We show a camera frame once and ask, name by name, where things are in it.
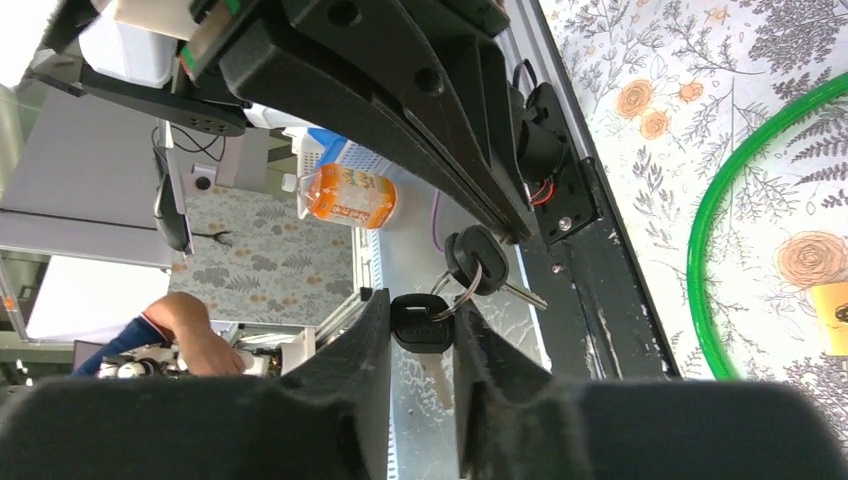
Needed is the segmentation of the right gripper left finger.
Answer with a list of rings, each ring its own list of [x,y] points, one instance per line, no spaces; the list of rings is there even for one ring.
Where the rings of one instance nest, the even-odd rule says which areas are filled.
[[[5,479],[383,479],[391,299],[289,373],[64,377],[1,412]]]

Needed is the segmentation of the brass padlock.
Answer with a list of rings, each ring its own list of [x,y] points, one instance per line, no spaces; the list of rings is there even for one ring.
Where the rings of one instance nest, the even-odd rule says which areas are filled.
[[[824,353],[830,356],[846,356],[847,283],[814,286],[811,296]]]

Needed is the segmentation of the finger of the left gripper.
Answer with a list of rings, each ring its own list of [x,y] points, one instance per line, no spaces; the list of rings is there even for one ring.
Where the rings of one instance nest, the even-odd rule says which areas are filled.
[[[447,170],[458,203],[511,242],[534,217],[517,164],[519,109],[496,37],[500,1],[286,1],[301,35],[340,56],[400,105]]]

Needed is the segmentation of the black head key bunch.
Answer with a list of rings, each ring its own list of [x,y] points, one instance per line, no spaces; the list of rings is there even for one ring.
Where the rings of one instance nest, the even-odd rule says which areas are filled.
[[[472,297],[502,292],[537,310],[548,303],[541,296],[509,280],[510,265],[501,241],[479,225],[450,235],[444,244],[446,271],[428,293],[396,297],[390,307],[391,333],[404,350],[416,355],[421,370],[433,382],[440,406],[453,407],[451,388],[442,364],[454,341],[454,314]]]

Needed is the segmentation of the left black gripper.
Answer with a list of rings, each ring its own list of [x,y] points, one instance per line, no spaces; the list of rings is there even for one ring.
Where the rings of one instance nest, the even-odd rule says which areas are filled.
[[[194,81],[315,123],[382,155],[440,189],[485,227],[524,239],[520,184],[487,161],[435,52],[403,50],[377,65],[400,83],[391,94],[346,58],[298,33],[286,1],[195,1],[202,14],[180,59]]]

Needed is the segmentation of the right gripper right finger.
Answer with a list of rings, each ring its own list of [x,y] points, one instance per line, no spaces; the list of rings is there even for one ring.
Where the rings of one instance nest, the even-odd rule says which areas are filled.
[[[454,316],[459,474],[467,479],[843,479],[822,415],[778,383],[573,381]]]

